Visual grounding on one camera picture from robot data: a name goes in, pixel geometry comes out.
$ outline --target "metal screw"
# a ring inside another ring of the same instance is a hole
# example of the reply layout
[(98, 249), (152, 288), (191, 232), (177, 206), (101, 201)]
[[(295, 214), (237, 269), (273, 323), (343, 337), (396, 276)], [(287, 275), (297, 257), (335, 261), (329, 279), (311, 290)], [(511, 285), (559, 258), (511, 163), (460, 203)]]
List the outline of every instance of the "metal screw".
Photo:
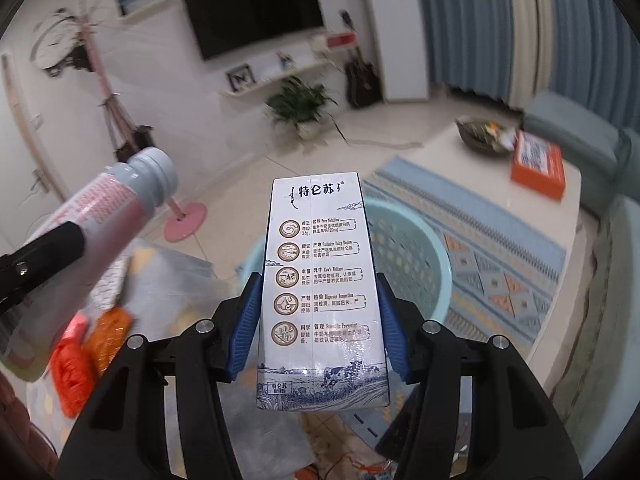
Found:
[(503, 335), (497, 335), (496, 337), (491, 339), (491, 342), (496, 348), (499, 348), (500, 350), (504, 350), (509, 346), (509, 340)]
[(437, 334), (440, 331), (440, 324), (437, 321), (430, 319), (422, 324), (422, 329), (427, 334)]
[(196, 332), (201, 334), (209, 333), (213, 330), (213, 321), (210, 319), (201, 319), (196, 323)]
[(25, 262), (19, 262), (15, 265), (15, 271), (21, 276), (24, 276), (27, 273), (27, 270), (29, 270), (29, 267), (27, 267)]
[(127, 346), (132, 350), (140, 348), (145, 343), (144, 338), (141, 335), (132, 335), (127, 339)]

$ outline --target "white carton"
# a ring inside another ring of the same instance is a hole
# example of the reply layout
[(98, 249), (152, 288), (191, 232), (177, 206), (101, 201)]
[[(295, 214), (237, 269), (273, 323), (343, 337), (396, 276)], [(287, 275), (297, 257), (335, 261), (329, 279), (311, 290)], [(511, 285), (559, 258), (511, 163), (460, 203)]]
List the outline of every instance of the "white carton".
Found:
[(274, 180), (257, 405), (342, 410), (389, 402), (380, 308), (357, 173)]

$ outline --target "white flower pot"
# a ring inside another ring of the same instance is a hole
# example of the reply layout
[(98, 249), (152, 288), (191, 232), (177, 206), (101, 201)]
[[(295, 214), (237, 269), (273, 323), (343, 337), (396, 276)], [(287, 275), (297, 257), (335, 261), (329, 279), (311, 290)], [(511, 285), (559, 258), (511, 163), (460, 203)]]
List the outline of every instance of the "white flower pot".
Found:
[(296, 130), (301, 139), (310, 140), (322, 133), (327, 126), (326, 117), (321, 117), (319, 121), (305, 121), (298, 123)]

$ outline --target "white tabletop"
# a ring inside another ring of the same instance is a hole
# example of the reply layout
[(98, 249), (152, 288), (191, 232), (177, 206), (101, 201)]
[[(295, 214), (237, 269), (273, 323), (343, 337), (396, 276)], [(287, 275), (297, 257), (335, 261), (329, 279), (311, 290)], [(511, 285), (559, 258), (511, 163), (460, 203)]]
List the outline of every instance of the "white tabletop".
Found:
[[(423, 148), (404, 158), (506, 209), (566, 250), (564, 268), (553, 305), (527, 357), (534, 375), (545, 390), (548, 390), (552, 387), (549, 385), (551, 368), (564, 341), (577, 295), (577, 286), (573, 283), (575, 280), (570, 280), (571, 283), (564, 286), (564, 277), (574, 248), (580, 208), (580, 171), (564, 161), (566, 187), (562, 200), (557, 202), (512, 182), (509, 157), (491, 158), (470, 150), (460, 138), (455, 124), (447, 127)], [(575, 262), (574, 266), (581, 269), (582, 261)]]

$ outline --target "pink round base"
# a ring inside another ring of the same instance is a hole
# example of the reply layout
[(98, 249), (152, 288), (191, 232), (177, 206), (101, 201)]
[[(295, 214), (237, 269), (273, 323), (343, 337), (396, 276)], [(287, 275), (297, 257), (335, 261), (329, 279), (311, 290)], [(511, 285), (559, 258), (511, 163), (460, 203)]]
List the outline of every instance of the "pink round base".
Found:
[(207, 217), (207, 206), (192, 202), (182, 208), (184, 217), (172, 216), (164, 224), (164, 239), (167, 242), (179, 242), (193, 235)]

